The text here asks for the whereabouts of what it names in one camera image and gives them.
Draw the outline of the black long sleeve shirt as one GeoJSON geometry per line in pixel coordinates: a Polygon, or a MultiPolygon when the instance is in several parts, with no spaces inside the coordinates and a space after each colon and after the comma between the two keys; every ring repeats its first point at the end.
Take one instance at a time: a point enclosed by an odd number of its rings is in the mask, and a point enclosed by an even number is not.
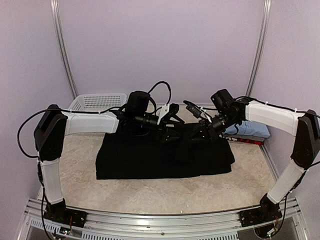
{"type": "Polygon", "coordinates": [[[187,143],[195,123],[175,126],[182,139],[161,143],[155,131],[105,134],[95,160],[97,180],[179,179],[227,174],[235,162],[229,142],[187,143]]]}

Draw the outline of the light blue shirt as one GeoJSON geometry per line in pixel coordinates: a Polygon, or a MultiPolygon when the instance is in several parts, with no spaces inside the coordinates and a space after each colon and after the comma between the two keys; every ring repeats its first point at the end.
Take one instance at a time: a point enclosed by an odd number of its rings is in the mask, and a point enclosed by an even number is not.
{"type": "Polygon", "coordinates": [[[223,132],[223,135],[242,135],[267,139],[270,137],[270,132],[265,124],[251,121],[242,121],[241,124],[237,123],[228,127],[223,132]]]}

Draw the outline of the red black plaid shirt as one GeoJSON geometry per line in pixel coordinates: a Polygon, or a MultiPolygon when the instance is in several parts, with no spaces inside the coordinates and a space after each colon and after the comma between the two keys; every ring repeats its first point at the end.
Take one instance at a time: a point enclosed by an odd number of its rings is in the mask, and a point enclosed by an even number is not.
{"type": "Polygon", "coordinates": [[[259,146],[263,146],[264,145],[263,141],[252,140],[252,139],[247,139],[247,138],[239,138],[239,137],[232,137],[232,136],[222,136],[222,138],[224,138],[224,139],[226,139],[228,141],[233,141],[233,142],[254,144],[254,145],[259,145],[259,146]]]}

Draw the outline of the white perforated plastic basket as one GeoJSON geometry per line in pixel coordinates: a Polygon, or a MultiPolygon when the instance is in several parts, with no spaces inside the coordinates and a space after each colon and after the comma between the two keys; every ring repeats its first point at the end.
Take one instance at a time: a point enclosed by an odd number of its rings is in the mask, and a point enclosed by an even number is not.
{"type": "Polygon", "coordinates": [[[68,109],[72,111],[97,112],[112,107],[121,107],[127,102],[125,93],[94,93],[77,96],[68,109]]]}

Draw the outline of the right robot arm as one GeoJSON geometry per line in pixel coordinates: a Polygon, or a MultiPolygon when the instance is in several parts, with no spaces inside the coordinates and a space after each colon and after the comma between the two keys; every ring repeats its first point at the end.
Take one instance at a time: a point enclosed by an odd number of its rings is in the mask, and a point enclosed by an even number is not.
{"type": "Polygon", "coordinates": [[[217,111],[215,116],[207,115],[198,105],[187,108],[199,120],[199,131],[208,141],[216,141],[227,128],[245,122],[277,129],[294,138],[289,163],[266,194],[273,204],[285,198],[309,169],[319,164],[320,116],[315,111],[278,106],[248,96],[234,98],[227,89],[217,91],[210,99],[217,111]]]}

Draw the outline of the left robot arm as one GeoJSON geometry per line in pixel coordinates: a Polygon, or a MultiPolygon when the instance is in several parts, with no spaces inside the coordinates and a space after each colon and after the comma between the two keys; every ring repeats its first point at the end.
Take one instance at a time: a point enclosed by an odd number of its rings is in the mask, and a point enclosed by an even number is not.
{"type": "Polygon", "coordinates": [[[23,149],[19,138],[17,144],[23,155],[37,160],[43,199],[51,205],[49,212],[57,221],[63,223],[70,218],[69,209],[63,206],[65,200],[60,179],[60,158],[65,137],[86,133],[113,134],[121,121],[124,121],[142,129],[157,131],[160,138],[168,139],[170,133],[167,126],[182,123],[177,116],[180,106],[168,100],[161,108],[148,112],[149,105],[156,105],[151,92],[136,90],[131,92],[127,102],[120,106],[85,111],[63,109],[56,104],[51,104],[48,108],[34,113],[21,124],[17,131],[18,136],[31,119],[38,115],[42,116],[33,132],[37,154],[28,154],[23,149]]]}

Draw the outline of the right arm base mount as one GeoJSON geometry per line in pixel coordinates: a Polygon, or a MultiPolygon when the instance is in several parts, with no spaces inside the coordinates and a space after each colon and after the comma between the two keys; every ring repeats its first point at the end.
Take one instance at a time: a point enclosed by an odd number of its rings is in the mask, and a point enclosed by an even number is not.
{"type": "Polygon", "coordinates": [[[282,218],[279,203],[273,203],[265,194],[259,202],[259,207],[239,212],[242,227],[249,227],[282,218]]]}

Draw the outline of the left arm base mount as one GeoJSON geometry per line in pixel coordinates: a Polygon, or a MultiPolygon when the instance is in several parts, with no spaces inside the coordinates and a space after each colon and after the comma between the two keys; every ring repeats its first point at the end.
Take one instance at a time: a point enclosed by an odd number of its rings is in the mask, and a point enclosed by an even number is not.
{"type": "Polygon", "coordinates": [[[85,211],[67,208],[64,199],[56,204],[48,203],[44,211],[46,220],[79,228],[85,226],[87,215],[85,211]]]}

